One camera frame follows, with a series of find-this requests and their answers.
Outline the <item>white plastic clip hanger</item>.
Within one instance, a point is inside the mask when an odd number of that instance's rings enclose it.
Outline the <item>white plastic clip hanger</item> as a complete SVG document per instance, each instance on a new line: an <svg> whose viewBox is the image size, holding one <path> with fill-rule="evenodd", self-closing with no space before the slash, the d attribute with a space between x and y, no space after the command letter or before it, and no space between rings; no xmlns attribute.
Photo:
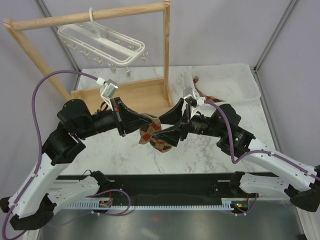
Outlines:
<svg viewBox="0 0 320 240"><path fill-rule="evenodd" d="M145 44L137 39L107 28L94 21L94 10L89 9L89 21L66 24L57 33L63 43L76 53L100 66L109 66L113 74L117 67L131 76L131 65L136 59L146 61L148 52Z"/></svg>

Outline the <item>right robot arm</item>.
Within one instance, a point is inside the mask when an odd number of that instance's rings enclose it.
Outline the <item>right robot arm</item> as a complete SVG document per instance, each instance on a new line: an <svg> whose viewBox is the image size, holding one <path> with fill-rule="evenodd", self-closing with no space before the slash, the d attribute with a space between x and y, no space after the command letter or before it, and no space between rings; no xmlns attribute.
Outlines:
<svg viewBox="0 0 320 240"><path fill-rule="evenodd" d="M241 116L230 104L220 106L206 100L187 99L185 111L174 109L162 116L171 127L152 136L177 146L188 134L217 137L217 147L229 155L231 162L242 160L263 167L273 176L260 176L236 171L228 185L234 197L243 194L283 198L294 206L316 212L320 206L320 168L298 162L269 147L253 133L241 128Z"/></svg>

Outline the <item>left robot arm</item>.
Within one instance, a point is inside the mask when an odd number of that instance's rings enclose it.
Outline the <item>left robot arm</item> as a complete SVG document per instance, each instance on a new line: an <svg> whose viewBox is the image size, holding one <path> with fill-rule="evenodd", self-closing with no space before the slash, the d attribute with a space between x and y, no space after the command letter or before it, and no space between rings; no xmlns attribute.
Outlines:
<svg viewBox="0 0 320 240"><path fill-rule="evenodd" d="M101 171L71 187L49 192L60 173L85 149L84 139L118 129L121 136L151 124L151 119L129 109L120 98L113 101L114 110L91 114L81 99L66 102L57 113L60 120L40 149L41 162L36 164L29 179L11 197L0 200L0 208L11 213L10 225L16 231L37 230L69 204L85 197L104 197L109 193L110 181Z"/></svg>

